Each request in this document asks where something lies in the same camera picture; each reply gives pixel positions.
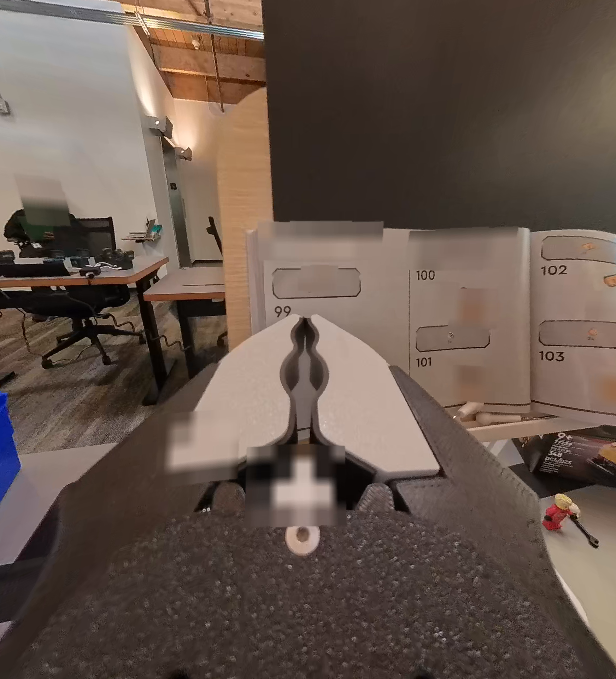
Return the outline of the small black lego wrench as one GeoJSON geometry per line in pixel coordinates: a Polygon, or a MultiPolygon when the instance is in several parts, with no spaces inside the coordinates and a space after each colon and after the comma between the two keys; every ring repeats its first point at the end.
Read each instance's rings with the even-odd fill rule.
{"type": "Polygon", "coordinates": [[[584,525],[580,522],[579,517],[577,514],[572,513],[569,515],[569,520],[572,522],[574,526],[576,526],[580,532],[584,535],[584,538],[586,538],[587,542],[589,545],[594,548],[598,549],[600,546],[599,539],[595,538],[585,527],[584,525]]]}

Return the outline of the red lego minifigure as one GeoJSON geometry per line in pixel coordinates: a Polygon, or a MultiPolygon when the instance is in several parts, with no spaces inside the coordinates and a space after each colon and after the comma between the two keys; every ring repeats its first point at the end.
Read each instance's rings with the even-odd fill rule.
{"type": "Polygon", "coordinates": [[[578,519],[579,515],[578,505],[569,496],[558,493],[554,496],[552,505],[545,510],[541,523],[546,530],[557,532],[566,518],[578,519]]]}

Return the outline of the dark divider panel wooden edge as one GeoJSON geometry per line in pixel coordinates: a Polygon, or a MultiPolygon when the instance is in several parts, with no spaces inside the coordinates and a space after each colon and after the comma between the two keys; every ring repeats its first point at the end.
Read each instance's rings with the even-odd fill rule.
{"type": "Polygon", "coordinates": [[[258,222],[616,234],[616,1],[263,1],[266,88],[224,116],[228,341],[258,222]]]}

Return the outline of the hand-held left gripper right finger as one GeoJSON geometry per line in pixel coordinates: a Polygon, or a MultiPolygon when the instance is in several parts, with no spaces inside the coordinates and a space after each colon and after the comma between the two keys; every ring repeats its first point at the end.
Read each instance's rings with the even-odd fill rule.
{"type": "Polygon", "coordinates": [[[326,318],[310,321],[326,374],[316,404],[319,433],[377,482],[438,475],[439,463],[388,362],[326,318]]]}

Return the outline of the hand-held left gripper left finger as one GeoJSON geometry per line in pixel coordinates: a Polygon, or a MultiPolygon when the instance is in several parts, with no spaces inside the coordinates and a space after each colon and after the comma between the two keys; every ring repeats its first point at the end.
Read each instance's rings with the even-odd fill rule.
{"type": "Polygon", "coordinates": [[[218,365],[194,409],[194,463],[239,463],[249,448],[278,443],[291,432],[295,408],[286,369],[297,356],[288,316],[251,336],[218,365]]]}

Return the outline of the black mesh office chair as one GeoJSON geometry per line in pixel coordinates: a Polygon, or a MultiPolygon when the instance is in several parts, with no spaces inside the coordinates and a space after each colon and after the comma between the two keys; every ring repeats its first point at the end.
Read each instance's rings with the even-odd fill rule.
{"type": "MultiPolygon", "coordinates": [[[[115,231],[112,219],[79,219],[83,224],[88,236],[90,255],[100,257],[104,249],[117,249],[115,231]]],[[[103,364],[110,365],[112,360],[101,344],[101,335],[137,337],[140,344],[145,344],[143,332],[139,332],[132,325],[131,330],[117,326],[115,320],[112,325],[103,325],[98,322],[99,318],[110,318],[107,312],[111,308],[124,306],[131,297],[129,287],[126,284],[103,284],[98,286],[89,285],[91,280],[98,276],[82,277],[84,285],[80,286],[54,286],[32,289],[38,296],[37,302],[32,304],[34,316],[49,318],[68,318],[72,323],[72,331],[66,335],[57,337],[54,349],[41,357],[41,365],[45,369],[53,367],[52,357],[63,350],[88,339],[92,346],[98,349],[103,364]]]]}

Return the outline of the small wooden edge desk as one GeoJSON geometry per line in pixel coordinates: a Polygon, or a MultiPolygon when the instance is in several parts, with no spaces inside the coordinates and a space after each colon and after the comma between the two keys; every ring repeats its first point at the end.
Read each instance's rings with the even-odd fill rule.
{"type": "Polygon", "coordinates": [[[176,305],[186,370],[188,378],[194,378],[209,362],[195,351],[195,332],[191,320],[224,318],[227,315],[222,265],[217,263],[180,268],[151,285],[143,293],[143,299],[176,305]]]}

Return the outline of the long wooden edge desk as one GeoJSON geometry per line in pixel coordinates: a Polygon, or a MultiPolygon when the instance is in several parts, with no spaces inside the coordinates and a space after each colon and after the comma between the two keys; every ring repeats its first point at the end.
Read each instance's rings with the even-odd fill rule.
{"type": "Polygon", "coordinates": [[[166,362],[164,359],[152,304],[145,298],[145,295],[151,283],[156,280],[159,269],[167,262],[166,257],[138,257],[133,260],[132,267],[129,269],[100,266],[100,272],[93,278],[89,278],[86,274],[80,275],[78,272],[72,273],[61,262],[41,265],[18,264],[19,267],[44,267],[53,275],[0,276],[0,310],[17,309],[30,313],[35,306],[43,304],[51,315],[73,320],[73,325],[77,330],[64,341],[58,342],[53,350],[41,356],[42,366],[45,369],[53,366],[52,356],[84,338],[90,339],[92,344],[98,348],[104,364],[111,365],[112,361],[102,348],[99,336],[138,336],[140,342],[148,346],[152,368],[151,388],[143,398],[142,404],[155,405],[174,362],[166,362]],[[134,284],[136,288],[143,326],[141,331],[126,331],[115,326],[92,322],[92,318],[105,317],[106,310],[119,307],[119,304],[107,303],[96,308],[89,300],[80,300],[70,296],[70,290],[76,287],[80,287],[86,296],[90,296],[93,290],[99,288],[130,284],[134,284]]]}

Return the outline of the white instruction booklet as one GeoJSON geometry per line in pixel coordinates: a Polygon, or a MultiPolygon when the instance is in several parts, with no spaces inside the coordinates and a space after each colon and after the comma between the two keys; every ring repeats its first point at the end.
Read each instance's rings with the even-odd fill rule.
{"type": "Polygon", "coordinates": [[[320,316],[444,407],[616,426],[616,235],[267,222],[246,248],[252,333],[320,316]]]}

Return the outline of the black lego set box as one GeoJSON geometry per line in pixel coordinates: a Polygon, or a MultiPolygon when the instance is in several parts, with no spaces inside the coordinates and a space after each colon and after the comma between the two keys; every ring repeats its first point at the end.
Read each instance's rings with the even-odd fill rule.
{"type": "Polygon", "coordinates": [[[514,439],[529,471],[616,488],[616,426],[514,439]]]}

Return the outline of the small wall shelf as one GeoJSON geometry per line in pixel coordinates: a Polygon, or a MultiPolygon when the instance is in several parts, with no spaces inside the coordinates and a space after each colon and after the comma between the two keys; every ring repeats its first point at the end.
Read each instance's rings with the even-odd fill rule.
{"type": "Polygon", "coordinates": [[[142,231],[130,232],[126,237],[122,238],[122,241],[135,244],[156,243],[160,241],[162,231],[162,225],[158,224],[155,219],[147,219],[142,231]]]}

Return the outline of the row of black devices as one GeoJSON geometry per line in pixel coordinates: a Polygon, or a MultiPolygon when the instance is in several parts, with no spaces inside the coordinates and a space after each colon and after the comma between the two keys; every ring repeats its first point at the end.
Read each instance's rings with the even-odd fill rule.
{"type": "Polygon", "coordinates": [[[82,277],[100,275],[104,270],[128,270],[134,267],[133,251],[104,249],[100,257],[92,257],[88,250],[78,250],[67,256],[61,250],[53,250],[51,257],[44,257],[38,250],[34,255],[17,259],[13,250],[0,250],[0,278],[66,278],[75,274],[82,277]]]}

